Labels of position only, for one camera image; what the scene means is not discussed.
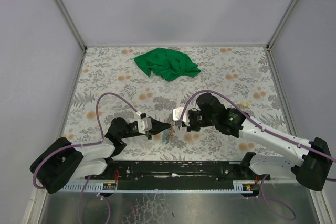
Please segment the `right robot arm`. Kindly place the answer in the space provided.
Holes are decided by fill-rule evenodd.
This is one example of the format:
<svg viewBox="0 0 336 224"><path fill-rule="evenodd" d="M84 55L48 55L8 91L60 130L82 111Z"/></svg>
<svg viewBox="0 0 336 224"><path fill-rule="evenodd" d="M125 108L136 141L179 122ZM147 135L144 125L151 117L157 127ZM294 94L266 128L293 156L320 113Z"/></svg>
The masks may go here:
<svg viewBox="0 0 336 224"><path fill-rule="evenodd" d="M322 191L335 162L325 140L316 137L311 141L275 130L244 112L230 99L227 102L231 107L225 107L218 99L220 96L216 91L196 92L188 102L195 99L198 108L189 110L184 106L173 109L173 121L188 131L213 126L224 135L262 145L285 158L285 161L274 164L289 167L298 183Z"/></svg>

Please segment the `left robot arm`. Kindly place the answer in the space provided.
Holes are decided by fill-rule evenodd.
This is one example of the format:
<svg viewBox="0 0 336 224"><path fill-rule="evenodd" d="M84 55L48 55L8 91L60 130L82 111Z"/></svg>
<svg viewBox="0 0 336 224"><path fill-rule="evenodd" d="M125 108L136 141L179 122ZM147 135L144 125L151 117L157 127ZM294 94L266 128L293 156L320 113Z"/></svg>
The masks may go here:
<svg viewBox="0 0 336 224"><path fill-rule="evenodd" d="M111 121L103 139L96 143L72 144L65 137L52 143L30 166L33 185L49 194L61 190L69 181L89 175L101 175L108 167L107 159L119 155L126 147L124 138L146 136L151 139L171 128L142 114L142 118L128 123L117 117Z"/></svg>

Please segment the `metal key organizer blue handle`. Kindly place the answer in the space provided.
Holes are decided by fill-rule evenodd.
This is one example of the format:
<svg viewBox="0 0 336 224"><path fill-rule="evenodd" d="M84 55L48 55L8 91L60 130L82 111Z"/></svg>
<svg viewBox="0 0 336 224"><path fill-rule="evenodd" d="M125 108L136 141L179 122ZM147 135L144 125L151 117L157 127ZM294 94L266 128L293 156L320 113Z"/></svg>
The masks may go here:
<svg viewBox="0 0 336 224"><path fill-rule="evenodd" d="M170 139L173 138L175 135L175 129L173 127L166 129L162 132L162 143L168 144Z"/></svg>

